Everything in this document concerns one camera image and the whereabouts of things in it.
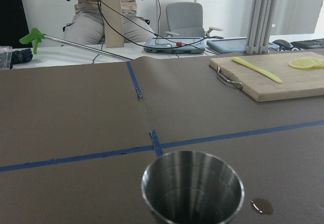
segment black mouse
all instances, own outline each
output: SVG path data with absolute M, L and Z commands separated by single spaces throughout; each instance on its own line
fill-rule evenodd
M 285 50 L 291 50 L 294 46 L 289 43 L 288 41 L 285 41 L 283 39 L 277 39 L 273 43 L 277 44 L 280 46 L 280 49 L 283 47 Z

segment person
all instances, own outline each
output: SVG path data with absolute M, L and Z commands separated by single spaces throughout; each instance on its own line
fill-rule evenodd
M 98 1 L 78 0 L 74 7 L 75 16 L 72 22 L 63 28 L 64 40 L 85 45 L 104 42 L 104 22 L 99 13 Z M 145 19 L 136 16 L 136 10 L 135 0 L 121 0 L 121 12 L 127 17 L 122 17 L 124 36 L 133 42 L 146 42 L 154 36 L 151 33 L 153 30 L 145 22 Z

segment black keyboard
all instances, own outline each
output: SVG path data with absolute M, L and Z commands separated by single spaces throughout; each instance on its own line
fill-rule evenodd
M 324 38 L 295 41 L 295 42 L 291 42 L 291 44 L 296 48 L 305 49 L 305 50 L 320 49 L 320 48 L 324 48 Z

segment yellow knife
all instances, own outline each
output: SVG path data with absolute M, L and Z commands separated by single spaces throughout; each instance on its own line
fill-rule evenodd
M 241 65 L 247 66 L 247 67 L 251 68 L 252 70 L 260 72 L 261 74 L 265 75 L 266 77 L 269 77 L 271 80 L 274 80 L 277 83 L 282 83 L 281 79 L 279 77 L 277 77 L 276 75 L 272 74 L 269 71 L 266 71 L 264 69 L 261 69 L 261 68 L 259 68 L 257 66 L 252 65 L 249 62 L 243 60 L 242 58 L 240 58 L 238 56 L 232 57 L 232 60 L 239 63 L 239 64 L 241 64 Z

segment reacher grabber tool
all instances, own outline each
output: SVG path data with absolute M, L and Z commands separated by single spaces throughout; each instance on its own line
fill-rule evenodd
M 83 49 L 83 50 L 86 50 L 86 51 L 91 51 L 91 52 L 96 53 L 96 54 L 100 54 L 100 55 L 104 55 L 104 56 L 108 56 L 108 57 L 112 57 L 112 58 L 117 58 L 117 59 L 122 60 L 122 61 L 132 61 L 133 60 L 133 59 L 125 57 L 125 56 L 120 56 L 120 55 L 117 55 L 117 54 L 114 54 L 114 53 L 98 50 L 98 49 L 95 49 L 95 48 L 92 48 L 92 47 L 89 47 L 89 46 L 84 46 L 82 44 L 73 43 L 73 42 L 70 42 L 70 41 L 67 41 L 67 40 L 62 40 L 62 39 L 59 39 L 59 38 L 54 38 L 54 37 L 48 36 L 48 35 L 46 35 L 44 33 L 41 33 L 37 28 L 33 28 L 31 30 L 30 34 L 28 34 L 25 37 L 21 38 L 19 40 L 19 42 L 22 43 L 22 44 L 28 44 L 28 43 L 30 43 L 30 42 L 32 42 L 34 40 L 33 53 L 37 54 L 38 43 L 41 42 L 43 38 L 44 39 L 49 39 L 49 40 L 52 40 L 52 41 L 56 41 L 56 42 L 60 42 L 60 43 L 64 43 L 64 44 L 68 44 L 70 46 L 77 47 L 77 48 L 80 48 L 80 49 Z

